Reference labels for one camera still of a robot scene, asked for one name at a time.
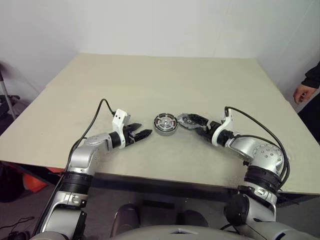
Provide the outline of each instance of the orange object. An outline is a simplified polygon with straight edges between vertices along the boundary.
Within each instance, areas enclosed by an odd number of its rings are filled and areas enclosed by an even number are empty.
[[[47,167],[47,169],[49,169],[53,173],[63,172],[63,169],[61,168]],[[41,189],[43,189],[45,186],[47,186],[46,183],[26,173],[23,174],[23,185],[26,190],[30,190],[33,193],[37,193]]]

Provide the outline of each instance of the metal disc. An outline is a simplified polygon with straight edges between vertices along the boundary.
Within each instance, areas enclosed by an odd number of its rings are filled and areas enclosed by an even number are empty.
[[[160,113],[155,117],[153,127],[158,134],[170,136],[177,130],[178,121],[175,116],[170,113]]]

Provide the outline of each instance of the black bag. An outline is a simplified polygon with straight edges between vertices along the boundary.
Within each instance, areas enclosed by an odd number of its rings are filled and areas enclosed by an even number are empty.
[[[23,175],[0,162],[0,202],[12,202],[24,191]]]

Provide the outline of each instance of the table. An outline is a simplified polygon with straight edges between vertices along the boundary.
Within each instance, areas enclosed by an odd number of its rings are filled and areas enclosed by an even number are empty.
[[[319,194],[320,147],[254,59],[78,54],[0,137],[0,160],[64,168],[71,146],[89,125],[100,99],[152,129],[159,113],[197,113],[220,121],[233,106],[262,122],[290,160],[287,193]],[[112,131],[107,107],[88,136]],[[273,140],[240,114],[234,130]],[[99,173],[236,188],[247,168],[222,147],[179,127],[108,154]]]

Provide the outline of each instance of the person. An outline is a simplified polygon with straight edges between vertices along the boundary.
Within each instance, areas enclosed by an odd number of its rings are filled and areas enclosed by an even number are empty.
[[[308,101],[320,86],[320,62],[310,69],[306,78],[296,88],[293,98],[299,104]],[[320,94],[315,96],[299,113],[299,117],[313,137],[320,143]]]

